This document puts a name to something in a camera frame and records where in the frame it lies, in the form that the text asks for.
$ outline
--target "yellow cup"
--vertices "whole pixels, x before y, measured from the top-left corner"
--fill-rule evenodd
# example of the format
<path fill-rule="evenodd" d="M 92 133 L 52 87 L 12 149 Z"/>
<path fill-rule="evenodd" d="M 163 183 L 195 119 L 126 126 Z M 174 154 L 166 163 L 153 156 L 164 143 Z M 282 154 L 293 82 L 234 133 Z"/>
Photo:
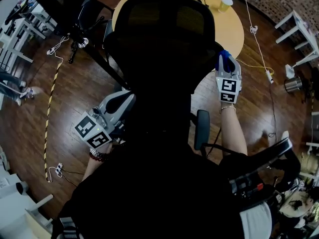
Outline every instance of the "yellow cup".
<path fill-rule="evenodd" d="M 233 0 L 221 0 L 218 11 L 226 12 L 233 5 Z"/>

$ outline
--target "hardwood floor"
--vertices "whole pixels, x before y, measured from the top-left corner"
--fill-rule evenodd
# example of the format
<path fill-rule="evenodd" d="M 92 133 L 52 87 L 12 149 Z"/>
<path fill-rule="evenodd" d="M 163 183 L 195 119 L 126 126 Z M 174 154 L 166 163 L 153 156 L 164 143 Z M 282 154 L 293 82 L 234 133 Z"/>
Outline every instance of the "hardwood floor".
<path fill-rule="evenodd" d="M 100 0 L 110 7 L 115 7 L 120 0 Z M 234 9 L 238 13 L 245 31 L 245 43 L 238 59 L 246 64 L 262 66 L 258 46 L 249 30 L 249 19 L 246 5 L 234 0 Z M 250 8 L 254 25 L 258 25 L 257 38 L 263 51 L 266 66 L 275 71 L 272 92 L 275 104 L 277 138 L 288 130 L 294 145 L 294 151 L 299 154 L 302 142 L 305 141 L 306 119 L 309 118 L 310 104 L 302 104 L 302 94 L 287 94 L 283 83 L 285 65 L 294 64 L 301 56 L 294 50 L 293 44 L 285 40 L 276 44 L 275 40 L 282 34 L 261 15 Z M 70 198 L 74 186 L 65 179 L 58 178 L 52 171 L 53 182 L 47 183 L 44 177 L 43 143 L 46 121 L 46 109 L 51 89 L 51 83 L 57 64 L 60 62 L 54 56 L 47 56 L 46 51 L 59 41 L 59 37 L 51 35 L 41 44 L 35 42 L 34 62 L 31 66 L 20 62 L 17 73 L 29 86 L 37 86 L 43 93 L 34 100 L 28 100 L 21 107 L 6 99 L 3 110 L 0 111 L 0 145 L 3 147 L 11 164 L 12 171 L 26 181 L 33 196 L 40 200 L 49 194 L 54 199 L 44 206 L 44 211 L 50 217 L 56 217 L 64 203 Z M 76 136 L 73 125 L 84 111 L 97 105 L 113 90 L 114 80 L 103 71 L 83 50 L 79 50 L 74 63 L 68 64 L 71 41 L 65 42 L 57 51 L 57 55 L 65 59 L 60 68 L 53 101 L 48 131 L 47 163 L 56 166 L 63 163 L 68 171 L 84 173 L 88 161 L 88 146 Z M 275 143 L 275 138 L 268 137 L 274 132 L 274 117 L 269 93 L 269 82 L 262 68 L 242 66 L 243 89 L 237 102 L 237 114 L 242 125 L 250 154 Z M 308 65 L 298 67 L 304 75 L 310 78 Z M 199 84 L 192 96 L 192 111 L 204 109 L 210 112 L 211 134 L 213 142 L 220 127 L 220 103 L 214 73 Z M 194 127 L 189 134 L 192 144 Z M 210 159 L 220 162 L 221 152 L 214 150 Z M 78 184 L 82 176 L 64 172 L 71 182 Z"/>

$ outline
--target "black shirt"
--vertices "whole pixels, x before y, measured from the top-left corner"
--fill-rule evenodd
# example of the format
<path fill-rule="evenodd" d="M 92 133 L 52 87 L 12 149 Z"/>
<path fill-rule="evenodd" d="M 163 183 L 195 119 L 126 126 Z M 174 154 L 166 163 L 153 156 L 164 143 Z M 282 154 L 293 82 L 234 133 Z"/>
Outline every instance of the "black shirt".
<path fill-rule="evenodd" d="M 126 144 L 109 157 L 59 215 L 71 216 L 85 239 L 243 238 L 226 176 L 188 145 Z M 52 238 L 60 233 L 54 224 Z"/>

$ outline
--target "trash can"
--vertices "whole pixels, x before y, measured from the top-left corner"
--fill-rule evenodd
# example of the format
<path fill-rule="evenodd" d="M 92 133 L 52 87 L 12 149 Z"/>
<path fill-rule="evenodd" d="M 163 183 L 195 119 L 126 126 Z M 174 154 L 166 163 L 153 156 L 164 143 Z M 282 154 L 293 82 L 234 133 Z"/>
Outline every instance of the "trash can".
<path fill-rule="evenodd" d="M 288 93 L 301 90 L 302 88 L 303 88 L 303 83 L 298 76 L 285 80 L 285 89 Z"/>

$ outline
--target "bracelet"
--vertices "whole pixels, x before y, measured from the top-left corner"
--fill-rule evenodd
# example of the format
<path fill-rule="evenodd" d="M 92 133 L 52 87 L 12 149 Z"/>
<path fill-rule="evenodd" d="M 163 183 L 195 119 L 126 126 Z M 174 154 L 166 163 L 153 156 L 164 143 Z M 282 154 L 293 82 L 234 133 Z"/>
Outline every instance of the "bracelet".
<path fill-rule="evenodd" d="M 90 157 L 93 158 L 94 160 L 104 162 L 107 159 L 107 154 L 100 153 L 94 149 L 90 149 Z"/>
<path fill-rule="evenodd" d="M 234 106 L 224 106 L 224 107 L 220 108 L 220 114 L 221 114 L 221 111 L 222 111 L 223 109 L 226 109 L 226 108 L 232 108 L 232 109 L 235 110 L 235 112 L 237 111 L 237 109 L 236 109 Z"/>

